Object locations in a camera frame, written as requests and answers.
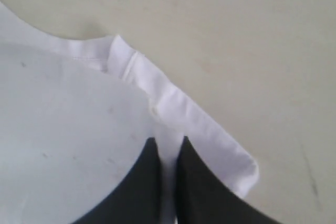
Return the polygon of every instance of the white fabric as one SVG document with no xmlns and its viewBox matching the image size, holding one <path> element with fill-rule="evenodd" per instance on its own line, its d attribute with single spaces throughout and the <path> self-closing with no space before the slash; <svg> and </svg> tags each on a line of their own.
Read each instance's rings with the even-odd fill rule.
<svg viewBox="0 0 336 224">
<path fill-rule="evenodd" d="M 0 223 L 73 223 L 115 189 L 149 137 L 178 149 L 183 134 L 154 119 L 140 89 L 27 46 L 0 44 L 0 57 Z"/>
<path fill-rule="evenodd" d="M 244 197 L 258 180 L 255 160 L 163 72 L 119 36 L 114 40 L 108 36 L 85 41 L 57 38 L 29 26 L 0 3 L 0 42 L 41 49 L 47 56 L 72 57 L 89 68 L 107 72 L 139 87 L 150 98 L 152 113 L 157 113 L 164 124 L 188 135 L 205 163 L 236 195 Z M 167 196 L 171 196 L 172 168 L 181 141 L 182 138 L 175 138 L 160 142 Z M 167 211 L 172 213 L 172 206 L 167 206 Z"/>
</svg>

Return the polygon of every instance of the white table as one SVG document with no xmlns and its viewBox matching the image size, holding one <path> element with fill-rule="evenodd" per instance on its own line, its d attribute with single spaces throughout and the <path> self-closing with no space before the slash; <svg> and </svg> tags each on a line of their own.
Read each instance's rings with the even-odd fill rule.
<svg viewBox="0 0 336 224">
<path fill-rule="evenodd" d="M 251 152 L 248 202 L 336 223 L 336 0 L 1 0 L 65 38 L 121 34 Z"/>
</svg>

